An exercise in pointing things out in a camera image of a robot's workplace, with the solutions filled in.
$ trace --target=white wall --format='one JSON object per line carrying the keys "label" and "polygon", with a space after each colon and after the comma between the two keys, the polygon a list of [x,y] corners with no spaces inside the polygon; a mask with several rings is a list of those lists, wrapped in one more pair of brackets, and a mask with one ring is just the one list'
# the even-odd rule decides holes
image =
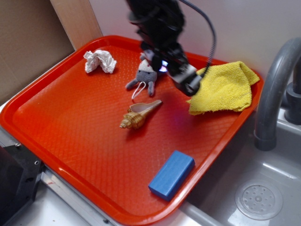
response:
{"label": "white wall", "polygon": [[[190,0],[209,16],[217,33],[215,59],[241,60],[266,77],[274,57],[291,38],[301,37],[301,0]],[[140,37],[127,20],[126,0],[90,0],[104,35]],[[179,42],[187,52],[207,56],[211,33],[205,20],[180,3],[186,26]]]}

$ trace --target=sink drain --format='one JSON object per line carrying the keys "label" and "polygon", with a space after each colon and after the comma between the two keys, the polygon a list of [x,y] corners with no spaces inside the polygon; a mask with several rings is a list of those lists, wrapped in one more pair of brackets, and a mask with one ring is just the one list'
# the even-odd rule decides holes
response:
{"label": "sink drain", "polygon": [[268,220],[281,211],[283,199],[273,184],[263,180],[249,180],[237,189],[235,203],[247,217]]}

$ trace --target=blue block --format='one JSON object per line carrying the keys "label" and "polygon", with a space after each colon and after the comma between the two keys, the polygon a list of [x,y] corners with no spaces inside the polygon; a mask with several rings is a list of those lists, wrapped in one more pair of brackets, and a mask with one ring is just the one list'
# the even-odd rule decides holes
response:
{"label": "blue block", "polygon": [[174,151],[149,184],[149,189],[155,195],[170,201],[194,165],[193,158],[179,151]]}

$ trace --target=orange plastic tray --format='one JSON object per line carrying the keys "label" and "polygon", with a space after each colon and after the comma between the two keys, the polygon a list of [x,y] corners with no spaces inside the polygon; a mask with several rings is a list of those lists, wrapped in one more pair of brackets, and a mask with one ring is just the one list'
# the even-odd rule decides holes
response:
{"label": "orange plastic tray", "polygon": [[[88,43],[13,98],[0,124],[63,179],[124,225],[146,225],[173,212],[245,122],[259,101],[263,81],[252,86],[252,105],[241,113],[191,116],[186,97],[167,75],[155,95],[145,89],[135,102],[163,104],[138,130],[119,127],[133,104],[125,85],[140,63],[139,41],[107,36]],[[113,74],[84,68],[86,51],[107,50],[117,60]],[[207,58],[187,54],[203,68]],[[225,62],[214,60],[214,65]],[[148,184],[174,150],[194,158],[195,168],[170,201]]]}

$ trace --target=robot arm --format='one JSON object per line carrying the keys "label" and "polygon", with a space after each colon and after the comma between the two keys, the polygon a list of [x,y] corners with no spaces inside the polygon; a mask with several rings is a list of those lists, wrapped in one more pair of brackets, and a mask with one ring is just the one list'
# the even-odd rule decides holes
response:
{"label": "robot arm", "polygon": [[177,0],[127,0],[129,20],[139,27],[144,51],[154,71],[168,63],[167,69],[175,86],[187,96],[196,94],[201,76],[177,42],[184,26],[184,15]]}

